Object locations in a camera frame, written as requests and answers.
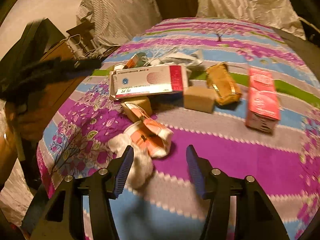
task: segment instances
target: small brown box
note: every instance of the small brown box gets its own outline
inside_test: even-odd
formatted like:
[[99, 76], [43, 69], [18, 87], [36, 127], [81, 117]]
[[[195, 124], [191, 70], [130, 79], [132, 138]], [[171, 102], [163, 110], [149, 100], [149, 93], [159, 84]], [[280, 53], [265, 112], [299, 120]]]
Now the small brown box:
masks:
[[188, 87], [184, 90], [184, 108], [212, 113], [216, 92], [204, 87]]
[[134, 97], [134, 98], [124, 98], [121, 100], [121, 106], [125, 114], [128, 116], [128, 118], [132, 122], [139, 121], [139, 118], [124, 104], [125, 102], [134, 103], [137, 106], [140, 106], [147, 113], [147, 115], [149, 116], [152, 115], [152, 109], [151, 109], [150, 100], [148, 97], [143, 96], [143, 97]]

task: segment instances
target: floral pattern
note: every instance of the floral pattern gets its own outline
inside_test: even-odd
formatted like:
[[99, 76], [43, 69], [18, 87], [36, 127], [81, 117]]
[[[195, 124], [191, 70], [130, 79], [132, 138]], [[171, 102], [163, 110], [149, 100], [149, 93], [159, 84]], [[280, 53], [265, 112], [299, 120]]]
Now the floral pattern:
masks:
[[186, 35], [173, 35], [165, 38], [155, 38], [150, 41], [141, 41], [138, 42], [129, 42], [122, 47], [120, 47], [113, 55], [116, 57], [117, 55], [126, 55], [128, 52], [136, 51], [146, 51], [147, 49], [154, 47], [162, 47], [162, 46], [181, 46], [181, 45], [192, 45], [192, 46], [210, 46], [212, 49], [215, 47], [226, 47], [226, 48], [234, 48], [237, 49], [237, 53], [239, 54], [241, 51], [247, 51], [252, 57], [262, 58], [267, 57], [271, 59], [280, 59], [284, 60], [286, 64], [290, 65], [292, 68], [296, 68], [297, 70], [310, 73], [311, 71], [308, 69], [304, 61], [299, 58], [297, 54], [294, 52], [287, 51], [284, 48], [276, 47], [270, 48], [268, 46], [264, 46], [263, 44], [253, 45], [248, 43], [247, 41], [240, 40], [212, 40], [208, 38], [187, 38]]
[[184, 28], [184, 30], [193, 30], [196, 32], [200, 32], [203, 34], [208, 34], [210, 32], [216, 32], [219, 30], [223, 33], [239, 33], [241, 35], [258, 35], [262, 37], [267, 37], [269, 39], [272, 39], [274, 41], [279, 42], [280, 44], [285, 44], [282, 39], [276, 35], [272, 29], [269, 29], [270, 31], [267, 31], [268, 27], [264, 27], [265, 30], [261, 30], [259, 28], [256, 28], [253, 26], [253, 24], [249, 24], [248, 22], [242, 22], [238, 20], [217, 20], [212, 19], [208, 21], [197, 21], [198, 19], [194, 19], [194, 21], [188, 21], [188, 22], [174, 22], [171, 24], [168, 23], [159, 23], [152, 27], [151, 29], [147, 30], [146, 33], [152, 33], [154, 31], [160, 31], [160, 30], [167, 30], [167, 28], [175, 29], [175, 28]]
[[121, 113], [120, 103], [108, 97], [106, 78], [86, 92], [58, 124], [50, 144], [55, 156], [51, 174], [81, 178], [108, 166], [113, 154], [107, 142], [131, 124]]
[[302, 127], [305, 135], [302, 140], [302, 151], [300, 154], [301, 165], [304, 173], [300, 175], [305, 181], [305, 189], [302, 190], [302, 196], [306, 198], [297, 218], [300, 220], [298, 231], [295, 238], [306, 229], [313, 216], [320, 206], [320, 110], [313, 109], [303, 118]]

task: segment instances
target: blue stripe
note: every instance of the blue stripe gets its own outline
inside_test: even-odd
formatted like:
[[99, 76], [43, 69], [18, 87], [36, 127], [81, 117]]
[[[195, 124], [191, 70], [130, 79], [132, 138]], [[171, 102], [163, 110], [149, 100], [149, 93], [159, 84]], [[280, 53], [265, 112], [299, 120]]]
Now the blue stripe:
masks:
[[[197, 51], [199, 48], [197, 48], [196, 46], [194, 46], [192, 49], [189, 48], [179, 48], [178, 50], [180, 52], [183, 52], [187, 55], [190, 55], [191, 53]], [[104, 62], [112, 62], [112, 61], [128, 61], [134, 54], [140, 52], [140, 51], [144, 51], [148, 57], [157, 57], [160, 56], [160, 54], [162, 54], [164, 51], [159, 51], [159, 48], [156, 47], [146, 47], [146, 48], [142, 48], [141, 50], [136, 50], [134, 52], [129, 52], [129, 53], [122, 53], [122, 54], [118, 54], [113, 56], [112, 58], [107, 58]], [[244, 56], [242, 55], [238, 55], [235, 52], [228, 52], [228, 51], [223, 51], [223, 50], [219, 50], [218, 48], [214, 48], [212, 47], [212, 49], [203, 49], [202, 50], [203, 56], [204, 56], [204, 60], [211, 60], [211, 61], [220, 61], [220, 62], [234, 62], [234, 63], [248, 63], [251, 66], [255, 66], [255, 67], [259, 67], [259, 68], [263, 68], [266, 70], [273, 70], [273, 71], [277, 71], [280, 73], [284, 73], [287, 74], [289, 76], [292, 76], [298, 80], [301, 81], [305, 81], [306, 83], [310, 84], [311, 86], [314, 86], [314, 84], [311, 82], [310, 78], [304, 73], [301, 72], [297, 69], [294, 69], [292, 67], [290, 67], [289, 65], [283, 64], [283, 63], [271, 63], [271, 60], [269, 58], [266, 57], [262, 57], [262, 58], [257, 58], [257, 57], [253, 57], [254, 60], [253, 61], [247, 61]], [[261, 62], [261, 60], [265, 60], [267, 62], [269, 62], [269, 64], [263, 64]]]
[[76, 90], [80, 92], [88, 92], [90, 89], [92, 89], [96, 84], [85, 84], [85, 83], [80, 83]]
[[57, 134], [58, 131], [58, 127], [55, 125], [55, 123], [51, 120], [50, 123], [48, 124], [47, 128], [44, 130], [43, 133], [43, 139], [44, 139], [44, 143], [46, 144], [48, 150], [49, 150], [49, 154], [55, 158], [56, 154], [54, 154], [52, 152], [52, 150], [50, 149], [50, 144], [52, 143], [52, 137], [54, 135]]
[[[111, 211], [121, 240], [198, 240], [204, 221], [179, 216], [143, 200], [124, 189], [116, 199], [110, 199]], [[83, 208], [89, 212], [89, 197], [83, 197]], [[294, 240], [297, 222], [285, 223], [290, 240]]]
[[[161, 103], [183, 107], [183, 98], [181, 95], [180, 96], [174, 95], [174, 97], [173, 95], [159, 95], [157, 99], [158, 99], [158, 102], [161, 102]], [[216, 105], [214, 107], [214, 112], [230, 114], [230, 115], [245, 119], [247, 116], [247, 100], [241, 98], [235, 110], [231, 110], [228, 108], [221, 108], [220, 106], [218, 107]], [[299, 114], [297, 112], [294, 112], [285, 108], [283, 111], [280, 111], [280, 115], [281, 115], [281, 120], [279, 124], [302, 130], [301, 122], [302, 122], [302, 118], [306, 117], [305, 115]]]

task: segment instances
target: bed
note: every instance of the bed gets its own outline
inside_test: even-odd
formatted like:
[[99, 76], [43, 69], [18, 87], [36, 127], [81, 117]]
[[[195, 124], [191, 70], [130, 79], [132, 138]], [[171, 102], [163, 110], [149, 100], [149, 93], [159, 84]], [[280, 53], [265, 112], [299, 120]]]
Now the bed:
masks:
[[[232, 24], [222, 41], [210, 26]], [[156, 56], [176, 47], [190, 54], [201, 49], [202, 69], [191, 83], [205, 86], [204, 69], [227, 61], [243, 96], [231, 108], [212, 114], [183, 108], [180, 96], [157, 99], [152, 116], [173, 132], [169, 155], [154, 159], [154, 173], [145, 185], [126, 187], [111, 209], [120, 239], [198, 239], [209, 207], [190, 181], [186, 147], [229, 176], [254, 176], [278, 211], [290, 239], [298, 238], [319, 208], [320, 84], [306, 63], [275, 31], [236, 20], [177, 18], [164, 20], [115, 51], [100, 70], [78, 85], [54, 115], [39, 142], [37, 161], [49, 197], [62, 178], [90, 176], [113, 158], [107, 142], [132, 122], [117, 101], [108, 100], [108, 73], [137, 52]], [[247, 69], [272, 73], [281, 102], [281, 121], [273, 135], [245, 127]], [[78, 138], [77, 143], [69, 143]], [[84, 197], [86, 239], [92, 239], [89, 201]], [[231, 198], [228, 238], [235, 228], [235, 199]]]

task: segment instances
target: purple stripe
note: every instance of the purple stripe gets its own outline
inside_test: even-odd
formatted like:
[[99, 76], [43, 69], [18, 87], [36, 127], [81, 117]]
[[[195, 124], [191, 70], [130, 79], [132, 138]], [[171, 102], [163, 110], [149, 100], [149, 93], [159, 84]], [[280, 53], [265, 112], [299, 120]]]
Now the purple stripe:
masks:
[[[305, 65], [304, 61], [298, 57], [297, 54], [292, 52], [282, 52], [278, 49], [270, 49], [259, 45], [251, 45], [244, 41], [224, 41], [224, 44], [227, 44], [228, 47], [232, 49], [238, 49], [241, 52], [242, 49], [249, 49], [253, 55], [256, 57], [279, 57], [285, 61], [291, 62], [297, 65]], [[142, 48], [148, 48], [154, 45], [171, 45], [171, 46], [179, 46], [179, 45], [190, 45], [190, 46], [210, 46], [220, 48], [220, 41], [217, 39], [208, 39], [208, 38], [178, 38], [178, 39], [169, 39], [169, 38], [150, 38], [141, 41], [141, 42], [129, 42], [122, 47], [120, 47], [116, 52], [117, 54], [128, 52], [131, 50], [138, 50]]]
[[241, 32], [249, 32], [249, 31], [254, 31], [256, 33], [262, 34], [262, 35], [267, 35], [273, 39], [276, 39], [278, 41], [283, 41], [276, 33], [274, 33], [273, 31], [268, 32], [268, 31], [264, 31], [261, 30], [259, 28], [253, 27], [252, 25], [244, 25], [244, 24], [239, 24], [239, 23], [233, 23], [233, 22], [220, 22], [220, 21], [196, 21], [196, 22], [172, 22], [172, 23], [164, 23], [164, 24], [159, 24], [156, 25], [150, 29], [148, 29], [146, 32], [150, 33], [150, 32], [156, 32], [156, 31], [161, 31], [161, 30], [170, 30], [173, 28], [188, 28], [190, 27], [191, 30], [192, 28], [196, 28], [198, 30], [202, 29], [206, 29], [208, 27], [210, 27], [210, 24], [230, 24], [230, 26], [232, 26], [233, 28], [236, 28], [238, 31]]
[[269, 195], [300, 194], [305, 188], [299, 177], [303, 169], [298, 154], [207, 134], [172, 131], [174, 135], [170, 154], [164, 159], [153, 160], [159, 172], [190, 179], [186, 148], [193, 144], [198, 155], [208, 159], [213, 167], [236, 178], [252, 175]]
[[51, 198], [55, 192], [55, 188], [54, 188], [50, 173], [47, 169], [47, 166], [44, 163], [42, 154], [43, 153], [41, 152], [40, 147], [38, 146], [36, 151], [36, 157], [37, 157], [37, 163], [38, 163], [38, 167], [41, 175], [41, 181], [48, 194], [48, 197]]
[[[199, 19], [198, 17], [182, 17], [182, 18], [174, 18], [174, 19], [165, 19], [162, 22], [156, 24], [155, 26], [162, 25], [162, 23], [164, 23], [164, 22], [175, 23], [175, 22], [178, 22], [179, 20], [198, 20], [198, 19]], [[206, 20], [207, 22], [211, 22], [211, 21], [214, 21], [216, 19], [204, 19], [204, 20]], [[239, 23], [244, 23], [244, 25], [246, 25], [246, 26], [259, 25], [259, 26], [261, 26], [263, 28], [269, 29], [271, 33], [274, 33], [274, 31], [272, 30], [271, 27], [263, 25], [261, 23], [252, 23], [252, 22], [248, 22], [248, 21], [244, 21], [244, 20], [236, 20], [236, 21], [239, 22]]]
[[[158, 27], [158, 26], [175, 26], [175, 25], [184, 25], [184, 24], [208, 24], [208, 23], [230, 23], [232, 25], [236, 25], [236, 26], [243, 26], [243, 27], [248, 27], [248, 28], [252, 28], [252, 29], [255, 29], [255, 30], [258, 30], [258, 31], [263, 31], [257, 27], [253, 27], [252, 24], [250, 25], [246, 25], [246, 24], [241, 24], [241, 23], [234, 23], [234, 22], [223, 22], [223, 21], [188, 21], [188, 22], [171, 22], [171, 23], [159, 23], [157, 25], [155, 25], [154, 27]], [[270, 29], [270, 32], [267, 32], [267, 33], [271, 33], [271, 34], [275, 34], [274, 31], [272, 29]]]

